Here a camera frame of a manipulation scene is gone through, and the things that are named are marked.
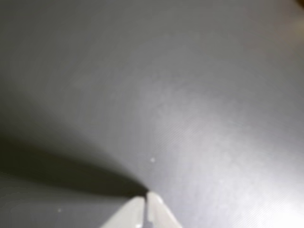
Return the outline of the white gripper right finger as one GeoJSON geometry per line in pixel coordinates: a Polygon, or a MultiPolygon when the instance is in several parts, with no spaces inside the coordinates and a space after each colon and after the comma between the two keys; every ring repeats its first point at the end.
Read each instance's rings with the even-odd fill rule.
{"type": "Polygon", "coordinates": [[[182,228],[163,199],[152,191],[147,193],[147,219],[155,228],[182,228]]]}

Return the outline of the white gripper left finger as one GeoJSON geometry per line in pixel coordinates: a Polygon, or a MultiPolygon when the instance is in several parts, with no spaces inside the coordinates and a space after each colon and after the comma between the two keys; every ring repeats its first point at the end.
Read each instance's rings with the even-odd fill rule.
{"type": "Polygon", "coordinates": [[[144,197],[134,197],[121,206],[101,228],[142,228],[144,208],[144,197]]]}

